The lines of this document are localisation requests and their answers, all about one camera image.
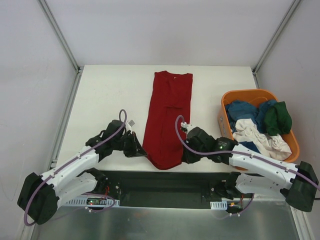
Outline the red t-shirt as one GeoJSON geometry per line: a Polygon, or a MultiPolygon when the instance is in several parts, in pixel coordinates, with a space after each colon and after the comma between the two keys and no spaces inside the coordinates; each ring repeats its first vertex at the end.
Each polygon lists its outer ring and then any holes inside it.
{"type": "Polygon", "coordinates": [[[176,134],[175,121],[179,115],[190,120],[192,86],[191,73],[154,73],[142,147],[148,160],[159,170],[182,163],[183,146],[176,134]]]}

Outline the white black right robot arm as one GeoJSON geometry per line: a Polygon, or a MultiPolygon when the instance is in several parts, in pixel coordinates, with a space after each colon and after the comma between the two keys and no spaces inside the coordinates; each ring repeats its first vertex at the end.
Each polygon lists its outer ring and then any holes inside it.
{"type": "Polygon", "coordinates": [[[193,164],[202,158],[247,170],[231,172],[216,191],[227,199],[239,194],[258,194],[284,198],[291,207],[311,212],[319,180],[311,164],[284,162],[266,157],[227,137],[213,138],[203,129],[183,122],[181,130],[186,134],[182,161],[193,164]]]}

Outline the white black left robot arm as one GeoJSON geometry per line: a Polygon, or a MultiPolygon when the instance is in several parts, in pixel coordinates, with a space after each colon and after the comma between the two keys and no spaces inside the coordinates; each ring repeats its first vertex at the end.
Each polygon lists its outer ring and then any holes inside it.
{"type": "Polygon", "coordinates": [[[63,165],[42,174],[29,174],[17,200],[24,210],[24,224],[48,222],[62,205],[79,195],[106,196],[107,177],[96,165],[113,151],[121,151],[127,158],[147,156],[136,133],[115,119],[63,165]]]}

